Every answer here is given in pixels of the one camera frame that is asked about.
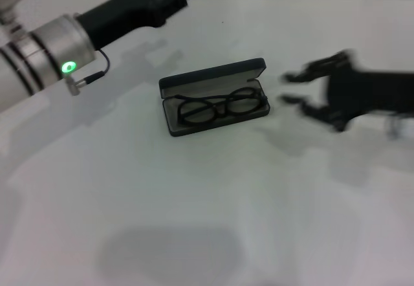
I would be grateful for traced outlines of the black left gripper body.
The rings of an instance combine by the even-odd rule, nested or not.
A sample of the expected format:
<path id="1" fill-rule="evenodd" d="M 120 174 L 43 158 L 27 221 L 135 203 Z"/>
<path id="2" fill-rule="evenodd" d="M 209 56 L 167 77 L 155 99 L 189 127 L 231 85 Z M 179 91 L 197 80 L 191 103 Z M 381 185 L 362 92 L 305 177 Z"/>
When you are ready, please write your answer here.
<path id="1" fill-rule="evenodd" d="M 108 0 L 80 14 L 77 21 L 95 49 L 141 27 L 158 28 L 166 23 L 160 0 Z"/>

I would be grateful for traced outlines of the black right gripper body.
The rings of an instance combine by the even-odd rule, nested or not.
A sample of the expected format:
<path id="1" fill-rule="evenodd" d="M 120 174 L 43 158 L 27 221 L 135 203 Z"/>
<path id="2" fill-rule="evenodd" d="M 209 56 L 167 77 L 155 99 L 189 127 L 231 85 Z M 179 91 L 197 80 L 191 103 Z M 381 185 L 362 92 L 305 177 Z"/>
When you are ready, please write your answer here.
<path id="1" fill-rule="evenodd" d="M 328 121 L 345 131 L 351 120 L 376 111 L 396 118 L 413 118 L 413 73 L 363 71 L 346 51 L 329 58 L 326 87 Z"/>

